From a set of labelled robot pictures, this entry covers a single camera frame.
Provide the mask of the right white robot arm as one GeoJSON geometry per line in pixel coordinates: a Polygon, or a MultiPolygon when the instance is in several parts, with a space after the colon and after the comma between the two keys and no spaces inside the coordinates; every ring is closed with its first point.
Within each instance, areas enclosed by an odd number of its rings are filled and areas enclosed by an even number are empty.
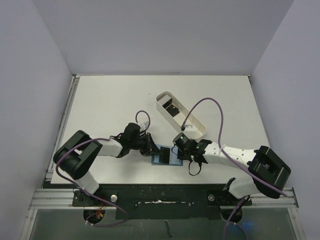
{"type": "Polygon", "coordinates": [[[283,189],[291,174],[290,167],[268,146],[259,149],[240,149],[222,146],[220,143],[202,139],[197,142],[184,133],[172,141],[178,156],[184,160],[202,164],[218,164],[244,171],[249,177],[232,177],[222,192],[223,200],[230,205],[239,199],[256,193],[278,199],[286,197],[283,189]]]}

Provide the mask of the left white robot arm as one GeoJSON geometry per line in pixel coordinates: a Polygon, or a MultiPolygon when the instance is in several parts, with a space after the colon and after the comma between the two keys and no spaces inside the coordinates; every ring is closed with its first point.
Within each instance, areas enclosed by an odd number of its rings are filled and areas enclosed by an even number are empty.
{"type": "Polygon", "coordinates": [[[90,173],[90,168],[98,156],[122,158],[131,150],[142,156],[160,155],[146,128],[130,122],[124,132],[109,138],[91,138],[83,130],[74,133],[53,155],[57,169],[67,173],[72,183],[84,190],[84,200],[95,206],[100,203],[102,193],[99,183],[90,173]]]}

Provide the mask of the blue leather card holder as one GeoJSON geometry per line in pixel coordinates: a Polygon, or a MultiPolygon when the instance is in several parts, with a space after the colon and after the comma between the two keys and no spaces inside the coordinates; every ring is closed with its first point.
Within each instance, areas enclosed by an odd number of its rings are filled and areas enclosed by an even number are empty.
{"type": "Polygon", "coordinates": [[[160,155],[153,155],[151,157],[151,164],[152,165],[163,165],[163,166],[183,166],[183,161],[178,159],[177,156],[171,153],[171,148],[173,146],[165,146],[165,145],[157,145],[157,147],[160,149],[161,147],[167,147],[170,148],[170,160],[169,164],[161,164],[159,163],[159,156],[160,155]]]}

